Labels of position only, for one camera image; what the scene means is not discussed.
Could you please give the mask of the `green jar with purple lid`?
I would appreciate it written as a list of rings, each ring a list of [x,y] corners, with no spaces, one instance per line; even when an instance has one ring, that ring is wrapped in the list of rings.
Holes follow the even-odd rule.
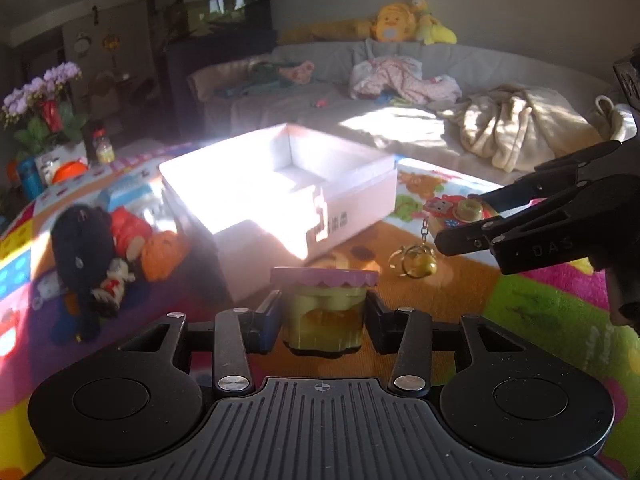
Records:
[[[342,354],[360,348],[367,292],[375,271],[277,266],[283,340],[294,352]]]

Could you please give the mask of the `red-dressed doll figure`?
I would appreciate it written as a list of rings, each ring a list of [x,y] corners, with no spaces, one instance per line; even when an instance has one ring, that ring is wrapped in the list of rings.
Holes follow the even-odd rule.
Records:
[[[152,236],[152,226],[124,206],[112,211],[111,219],[116,255],[133,262],[140,256],[144,243]]]

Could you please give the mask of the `beige blanket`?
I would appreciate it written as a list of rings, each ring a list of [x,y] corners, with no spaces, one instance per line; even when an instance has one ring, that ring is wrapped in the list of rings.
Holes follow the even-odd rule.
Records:
[[[503,84],[438,116],[454,127],[465,151],[504,172],[529,172],[603,141],[561,93],[544,87]]]

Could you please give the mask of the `orange pumpkin plush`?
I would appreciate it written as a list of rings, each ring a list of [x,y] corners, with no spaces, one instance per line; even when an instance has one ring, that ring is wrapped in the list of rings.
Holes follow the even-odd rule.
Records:
[[[153,234],[142,246],[140,262],[148,282],[165,281],[189,255],[191,246],[182,235],[164,231]]]

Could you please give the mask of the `small white snoopy figure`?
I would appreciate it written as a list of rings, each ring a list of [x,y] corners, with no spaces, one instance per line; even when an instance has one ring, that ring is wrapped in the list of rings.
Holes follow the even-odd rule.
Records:
[[[113,259],[106,271],[106,278],[90,292],[89,306],[101,318],[116,318],[126,286],[135,280],[136,276],[125,259]]]

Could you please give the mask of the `colourful cartoon play mat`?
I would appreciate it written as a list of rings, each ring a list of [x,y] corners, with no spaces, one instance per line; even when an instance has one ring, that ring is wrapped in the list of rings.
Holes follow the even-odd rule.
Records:
[[[27,420],[27,401],[44,378],[89,352],[75,338],[76,299],[54,281],[49,229],[72,203],[89,203],[104,186],[126,177],[160,190],[161,162],[181,148],[161,148],[116,160],[45,192],[28,205],[1,239],[1,474],[19,479],[43,459]],[[608,317],[604,276],[579,260],[550,269],[502,275],[486,254],[440,258],[425,280],[398,278],[387,257],[418,237],[413,209],[428,198],[484,191],[487,183],[405,159],[399,165],[396,211],[334,248],[323,264],[358,266],[378,274],[378,293],[392,307],[423,308],[453,321],[478,313],[602,380],[612,394],[615,422],[602,460],[619,476],[639,474],[639,341]]]

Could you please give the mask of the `grey sofa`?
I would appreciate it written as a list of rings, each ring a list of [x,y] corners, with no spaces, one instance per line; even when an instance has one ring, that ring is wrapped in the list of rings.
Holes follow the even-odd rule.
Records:
[[[217,136],[295,124],[499,184],[636,132],[603,80],[457,44],[292,44],[186,84]]]

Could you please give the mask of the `blue tissue pack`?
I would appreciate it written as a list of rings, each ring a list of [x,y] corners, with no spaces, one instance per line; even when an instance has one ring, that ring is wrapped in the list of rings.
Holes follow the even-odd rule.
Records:
[[[136,179],[120,179],[99,192],[96,204],[107,212],[138,200],[152,192],[148,182]]]

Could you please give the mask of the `black plush toy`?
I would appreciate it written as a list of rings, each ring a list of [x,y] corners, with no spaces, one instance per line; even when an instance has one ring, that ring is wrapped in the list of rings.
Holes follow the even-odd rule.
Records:
[[[111,228],[112,218],[105,210],[77,204],[66,208],[51,230],[56,272],[78,302],[80,341],[96,339],[101,329],[99,313],[90,306],[90,300],[115,258]]]

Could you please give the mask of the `pink white clothes pile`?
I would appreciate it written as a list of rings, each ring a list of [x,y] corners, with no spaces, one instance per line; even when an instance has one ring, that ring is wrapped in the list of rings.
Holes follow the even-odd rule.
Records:
[[[384,92],[416,105],[454,103],[462,97],[454,78],[442,75],[424,79],[420,61],[398,55],[372,58],[355,65],[348,85],[349,94],[355,100],[374,100]]]

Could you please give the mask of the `clear jar with red lid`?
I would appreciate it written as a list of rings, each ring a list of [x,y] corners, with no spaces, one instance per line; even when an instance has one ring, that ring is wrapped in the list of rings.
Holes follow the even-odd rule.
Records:
[[[104,128],[96,129],[93,133],[94,152],[96,160],[101,165],[111,164],[115,160],[115,151]]]

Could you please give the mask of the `orange bowl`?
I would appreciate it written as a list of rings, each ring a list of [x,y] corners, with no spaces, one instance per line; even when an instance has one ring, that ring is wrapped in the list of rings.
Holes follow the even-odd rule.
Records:
[[[76,177],[80,177],[89,170],[89,166],[81,160],[71,160],[70,162],[64,162],[55,171],[51,183],[57,184],[70,180]]]

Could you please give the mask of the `blue cup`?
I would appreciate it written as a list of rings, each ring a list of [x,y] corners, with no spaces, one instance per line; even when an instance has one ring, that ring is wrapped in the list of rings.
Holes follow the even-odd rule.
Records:
[[[26,200],[29,202],[35,200],[44,190],[35,159],[32,157],[22,159],[17,164],[16,170]]]

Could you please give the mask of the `purple orchid flower pot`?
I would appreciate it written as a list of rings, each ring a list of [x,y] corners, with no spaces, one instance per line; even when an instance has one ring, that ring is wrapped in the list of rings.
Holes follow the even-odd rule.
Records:
[[[39,156],[59,145],[77,144],[84,138],[82,130],[88,118],[74,111],[70,98],[70,84],[81,76],[76,63],[65,62],[3,99],[3,127],[14,130],[14,139],[28,156]]]

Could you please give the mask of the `glass aquarium on stand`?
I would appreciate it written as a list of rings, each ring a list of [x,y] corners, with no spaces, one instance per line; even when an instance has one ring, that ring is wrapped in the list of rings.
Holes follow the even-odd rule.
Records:
[[[184,136],[201,122],[191,74],[276,45],[270,0],[148,0],[148,10],[160,92]]]

